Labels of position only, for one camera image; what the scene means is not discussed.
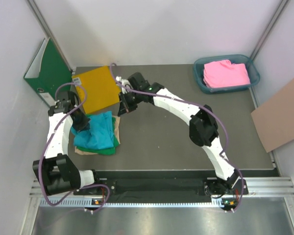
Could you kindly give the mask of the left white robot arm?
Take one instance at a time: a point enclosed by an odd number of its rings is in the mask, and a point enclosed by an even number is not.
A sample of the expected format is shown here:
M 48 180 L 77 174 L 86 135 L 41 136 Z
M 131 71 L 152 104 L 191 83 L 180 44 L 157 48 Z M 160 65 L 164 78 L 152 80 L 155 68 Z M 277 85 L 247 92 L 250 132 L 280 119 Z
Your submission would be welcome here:
M 32 164 L 37 179 L 42 177 L 47 196 L 85 188 L 90 194 L 101 190 L 101 182 L 94 170 L 78 170 L 68 156 L 69 135 L 75 131 L 88 130 L 90 119 L 78 108 L 69 116 L 67 113 L 77 107 L 78 97 L 72 91 L 59 92 L 57 101 L 48 110 L 48 147 L 44 151 L 42 165 L 39 160 Z

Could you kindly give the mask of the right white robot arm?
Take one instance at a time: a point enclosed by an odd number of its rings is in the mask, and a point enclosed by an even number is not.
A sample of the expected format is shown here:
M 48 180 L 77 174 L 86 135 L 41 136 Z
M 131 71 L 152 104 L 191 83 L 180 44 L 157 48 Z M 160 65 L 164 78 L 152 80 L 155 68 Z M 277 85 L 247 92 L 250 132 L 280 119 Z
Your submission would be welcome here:
M 240 172 L 226 156 L 218 133 L 217 118 L 208 105 L 188 103 L 159 83 L 149 84 L 139 72 L 128 79 L 117 76 L 115 81 L 122 89 L 119 93 L 119 116 L 136 110 L 139 103 L 145 102 L 183 120 L 189 127 L 189 138 L 205 151 L 215 169 L 217 178 L 207 182 L 206 193 L 215 199 L 234 193 Z

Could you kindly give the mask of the teal t shirt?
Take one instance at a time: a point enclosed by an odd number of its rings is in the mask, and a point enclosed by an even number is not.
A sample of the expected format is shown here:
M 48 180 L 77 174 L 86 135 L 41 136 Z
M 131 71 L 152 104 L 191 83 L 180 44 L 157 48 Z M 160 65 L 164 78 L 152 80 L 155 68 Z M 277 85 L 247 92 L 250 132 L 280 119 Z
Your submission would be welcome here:
M 76 131 L 73 127 L 73 144 L 77 147 L 102 150 L 114 146 L 114 128 L 112 124 L 112 112 L 107 111 L 98 115 L 87 115 L 89 129 Z

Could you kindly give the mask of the yellow folder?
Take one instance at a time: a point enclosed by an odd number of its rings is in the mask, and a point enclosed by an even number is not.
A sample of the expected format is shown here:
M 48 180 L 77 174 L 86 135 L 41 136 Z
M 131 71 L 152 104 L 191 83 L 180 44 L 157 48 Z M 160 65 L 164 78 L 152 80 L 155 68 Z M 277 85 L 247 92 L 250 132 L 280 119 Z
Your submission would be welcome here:
M 86 114 L 119 103 L 121 91 L 107 66 L 73 75 L 72 81 L 76 84 L 80 100 L 85 101 L 83 109 Z

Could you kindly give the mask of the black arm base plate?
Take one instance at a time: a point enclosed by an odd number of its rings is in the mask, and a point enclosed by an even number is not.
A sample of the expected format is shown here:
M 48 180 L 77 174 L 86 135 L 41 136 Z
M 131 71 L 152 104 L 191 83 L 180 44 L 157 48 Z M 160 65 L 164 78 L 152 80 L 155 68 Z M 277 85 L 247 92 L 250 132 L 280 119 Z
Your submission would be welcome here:
M 200 196 L 248 194 L 246 180 L 241 179 L 224 183 L 217 178 L 118 178 L 101 179 L 97 183 L 108 186 L 113 195 L 134 192 L 193 192 Z

